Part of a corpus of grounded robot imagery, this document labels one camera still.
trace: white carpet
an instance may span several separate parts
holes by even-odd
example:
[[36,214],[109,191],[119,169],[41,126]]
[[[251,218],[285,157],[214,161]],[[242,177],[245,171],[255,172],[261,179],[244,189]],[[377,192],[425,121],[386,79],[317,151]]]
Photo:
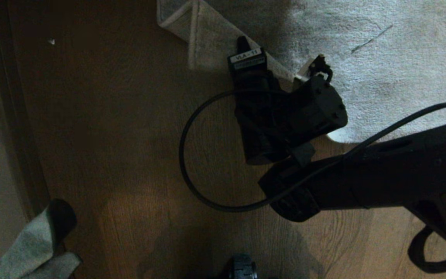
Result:
[[[246,34],[283,80],[326,55],[349,124],[329,136],[364,140],[416,110],[446,101],[446,0],[158,0],[160,25],[189,43],[189,67],[226,71]],[[446,124],[446,110],[387,138]]]

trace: wooden floor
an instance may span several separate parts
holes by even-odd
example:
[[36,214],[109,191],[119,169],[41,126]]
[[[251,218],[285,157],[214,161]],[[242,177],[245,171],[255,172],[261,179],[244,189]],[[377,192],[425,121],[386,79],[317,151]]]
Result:
[[[295,224],[270,208],[225,214],[191,196],[178,169],[181,129],[232,84],[227,74],[187,70],[187,45],[157,26],[154,0],[10,3],[48,188],[78,215],[65,242],[84,261],[78,279],[203,279],[237,252],[251,254],[264,279],[446,278],[409,261],[423,224],[403,208],[321,212]],[[314,144],[317,158],[347,148],[327,138]],[[257,180],[266,168],[244,165],[231,100],[196,122],[187,156],[214,200],[263,198]],[[430,260],[446,258],[441,238],[427,247]]]

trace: label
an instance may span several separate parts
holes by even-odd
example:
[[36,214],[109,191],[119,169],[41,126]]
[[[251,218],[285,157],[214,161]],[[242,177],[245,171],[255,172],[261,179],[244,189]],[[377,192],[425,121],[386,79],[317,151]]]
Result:
[[260,55],[261,53],[262,53],[261,49],[250,50],[250,51],[247,51],[247,52],[244,52],[244,53],[240,53],[240,54],[237,54],[237,55],[234,55],[234,56],[230,57],[230,62],[235,63],[235,62],[238,62],[240,60],[244,60],[244,59],[256,56],[256,55]]
[[236,64],[233,64],[233,67],[235,69],[242,69],[242,68],[247,68],[247,67],[251,67],[254,65],[258,65],[258,64],[262,64],[266,61],[266,59],[264,57],[260,57],[260,58],[255,58],[252,60],[247,60],[247,61],[243,61],[243,62],[239,62]]

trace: gray cloth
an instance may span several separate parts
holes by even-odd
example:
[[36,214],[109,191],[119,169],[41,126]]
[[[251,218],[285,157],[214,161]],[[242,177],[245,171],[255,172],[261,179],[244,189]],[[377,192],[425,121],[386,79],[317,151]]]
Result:
[[[310,58],[326,55],[334,71],[332,84],[349,114],[347,127],[329,134],[334,141],[362,141],[416,110],[446,101],[446,0],[188,3],[203,9],[191,10],[192,16],[176,28],[170,25],[175,18],[167,19],[181,0],[159,0],[158,19],[175,34],[184,24],[190,26],[192,69],[226,71],[221,56],[234,53],[235,45],[222,42],[235,40],[231,28],[254,39],[284,65],[290,74],[280,76],[293,76]],[[387,138],[443,124],[446,110]]]
[[23,228],[0,259],[0,279],[68,278],[81,260],[73,253],[53,258],[56,247],[46,209]]

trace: black cable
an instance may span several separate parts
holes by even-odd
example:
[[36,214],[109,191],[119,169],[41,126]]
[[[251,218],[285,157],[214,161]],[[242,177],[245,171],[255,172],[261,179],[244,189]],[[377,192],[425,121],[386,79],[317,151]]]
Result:
[[299,187],[300,185],[302,185],[303,183],[305,183],[307,180],[311,179],[313,176],[317,175],[318,173],[321,173],[327,169],[329,169],[330,167],[338,164],[340,161],[342,161],[342,159],[347,159],[349,157],[352,157],[354,154],[356,154],[357,152],[359,152],[360,150],[362,150],[363,148],[366,148],[368,145],[374,143],[375,141],[379,140],[380,138],[382,138],[383,136],[386,136],[387,134],[393,132],[394,130],[398,129],[399,127],[417,119],[420,118],[421,116],[427,115],[429,113],[435,112],[437,110],[440,109],[444,109],[446,108],[446,103],[440,103],[440,104],[436,104],[433,106],[430,106],[428,108],[425,108],[423,110],[420,110],[416,113],[413,113],[405,118],[403,118],[402,120],[399,120],[398,122],[396,122],[395,124],[387,127],[386,129],[383,129],[382,131],[374,134],[372,137],[368,138],[367,140],[363,141],[362,143],[360,143],[359,145],[357,145],[354,149],[350,150],[350,152],[345,153],[345,155],[342,157],[342,159],[335,161],[333,163],[330,163],[326,166],[323,166],[322,168],[310,173],[308,176],[306,176],[304,179],[302,179],[301,181],[299,181],[298,183],[296,183],[295,185],[289,187],[288,189],[283,190],[283,192],[271,197],[271,198],[266,198],[262,201],[258,201],[256,203],[251,203],[249,205],[241,205],[241,206],[237,206],[237,207],[233,207],[233,206],[228,206],[228,205],[220,205],[219,203],[215,203],[214,201],[209,200],[208,198],[206,198],[205,196],[203,196],[194,186],[193,182],[191,181],[188,173],[187,173],[187,169],[185,166],[185,141],[187,138],[187,134],[189,132],[189,129],[191,127],[191,125],[193,124],[194,120],[199,116],[199,114],[210,104],[223,99],[224,97],[228,97],[228,96],[232,96],[235,94],[239,94],[239,93],[251,93],[251,92],[255,92],[255,93],[269,93],[269,94],[287,94],[286,92],[283,91],[256,91],[256,90],[242,90],[242,91],[227,91],[227,92],[223,92],[220,93],[214,97],[212,97],[211,99],[207,100],[206,102],[204,102],[202,105],[200,105],[191,115],[191,117],[189,118],[189,120],[187,121],[187,124],[185,124],[184,130],[182,132],[182,136],[180,138],[180,145],[178,148],[178,160],[179,160],[179,164],[180,164],[180,170],[182,172],[182,176],[184,177],[184,181],[187,184],[187,187],[189,188],[189,190],[196,196],[196,198],[198,198],[200,201],[202,201],[202,203],[204,203],[205,205],[214,208],[216,210],[220,210],[223,212],[249,212],[252,210],[256,210],[259,208],[262,208],[266,205],[269,205],[270,203],[274,203],[282,198],[284,198],[285,196],[287,196],[288,194],[290,194],[293,190],[295,190],[297,187]]

